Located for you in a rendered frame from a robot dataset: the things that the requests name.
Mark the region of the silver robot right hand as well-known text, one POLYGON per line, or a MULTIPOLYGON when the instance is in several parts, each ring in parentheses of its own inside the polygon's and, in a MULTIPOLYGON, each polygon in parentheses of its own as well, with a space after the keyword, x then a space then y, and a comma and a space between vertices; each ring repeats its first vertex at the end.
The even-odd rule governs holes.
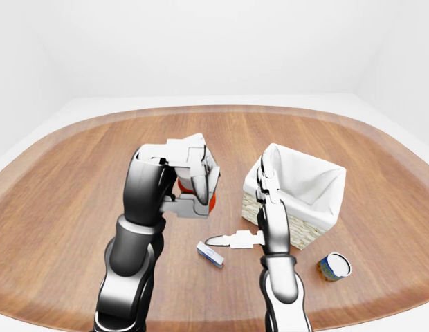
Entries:
POLYGON ((261 245, 266 255, 290 253, 290 230, 286 208, 280 198, 280 182, 273 166, 273 152, 265 151, 257 168, 256 199, 261 204, 257 220, 259 230, 238 230, 232 235, 210 237, 208 246, 249 249, 261 245))

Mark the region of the silver robot left hand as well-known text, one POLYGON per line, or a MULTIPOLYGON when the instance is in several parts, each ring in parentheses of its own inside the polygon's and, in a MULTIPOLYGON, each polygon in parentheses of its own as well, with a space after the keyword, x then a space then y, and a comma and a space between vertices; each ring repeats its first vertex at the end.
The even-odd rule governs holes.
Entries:
POLYGON ((126 220, 153 226, 166 211, 205 219, 220 175, 202 133, 145 144, 131 160, 123 193, 126 220), (182 193, 178 179, 194 194, 182 193))

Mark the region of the red ketchup bottle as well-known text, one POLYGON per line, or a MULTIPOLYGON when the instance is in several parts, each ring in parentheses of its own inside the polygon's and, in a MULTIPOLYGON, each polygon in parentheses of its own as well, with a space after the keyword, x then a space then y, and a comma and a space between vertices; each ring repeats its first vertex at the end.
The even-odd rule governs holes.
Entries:
MULTIPOLYGON (((182 193, 185 194, 194 194, 193 190, 186 188, 185 186, 182 185, 180 179, 178 179, 178 187, 180 189, 180 191, 182 193)), ((210 199, 210 203, 209 203, 209 212, 211 212, 216 204, 216 193, 214 192, 212 195, 212 198, 210 199)))

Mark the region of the woven basket with white liner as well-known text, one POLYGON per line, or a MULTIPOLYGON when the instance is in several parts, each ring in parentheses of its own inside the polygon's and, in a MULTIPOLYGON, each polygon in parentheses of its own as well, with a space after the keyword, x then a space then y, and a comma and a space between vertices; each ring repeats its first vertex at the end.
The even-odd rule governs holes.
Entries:
POLYGON ((336 224, 347 170, 276 143, 266 151, 279 178, 291 245, 302 250, 336 224))

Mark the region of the blue and white small box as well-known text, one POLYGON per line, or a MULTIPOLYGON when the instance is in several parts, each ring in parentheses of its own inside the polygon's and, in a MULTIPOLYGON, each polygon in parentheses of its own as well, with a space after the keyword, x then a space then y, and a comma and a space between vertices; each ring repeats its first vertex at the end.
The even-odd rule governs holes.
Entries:
POLYGON ((208 261, 213 263, 216 267, 222 268, 224 265, 224 258, 215 252, 213 249, 205 245, 202 241, 197 244, 197 252, 205 257, 208 261))

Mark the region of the printed tin with white lid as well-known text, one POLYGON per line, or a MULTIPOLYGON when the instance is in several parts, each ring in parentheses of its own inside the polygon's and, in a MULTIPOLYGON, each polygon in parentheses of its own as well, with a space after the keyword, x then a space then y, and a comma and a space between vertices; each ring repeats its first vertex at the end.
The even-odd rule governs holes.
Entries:
POLYGON ((330 252, 317 263, 320 276, 328 282, 336 282, 352 273, 350 262, 342 254, 330 252))

